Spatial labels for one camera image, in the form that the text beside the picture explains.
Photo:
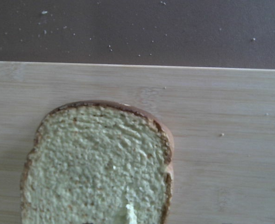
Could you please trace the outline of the bread slice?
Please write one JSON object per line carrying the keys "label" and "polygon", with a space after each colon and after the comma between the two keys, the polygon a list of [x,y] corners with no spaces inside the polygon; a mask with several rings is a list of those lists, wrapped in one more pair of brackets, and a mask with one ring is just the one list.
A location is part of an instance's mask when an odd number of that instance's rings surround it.
{"label": "bread slice", "polygon": [[174,138],[153,115],[108,101],[69,103],[35,132],[21,175],[24,224],[164,224]]}

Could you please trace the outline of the wooden cutting board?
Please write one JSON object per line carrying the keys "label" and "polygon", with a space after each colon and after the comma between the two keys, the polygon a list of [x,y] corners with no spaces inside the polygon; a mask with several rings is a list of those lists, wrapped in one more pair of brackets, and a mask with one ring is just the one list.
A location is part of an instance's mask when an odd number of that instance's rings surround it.
{"label": "wooden cutting board", "polygon": [[275,70],[0,62],[0,224],[44,115],[100,99],[155,115],[175,139],[170,224],[275,224]]}

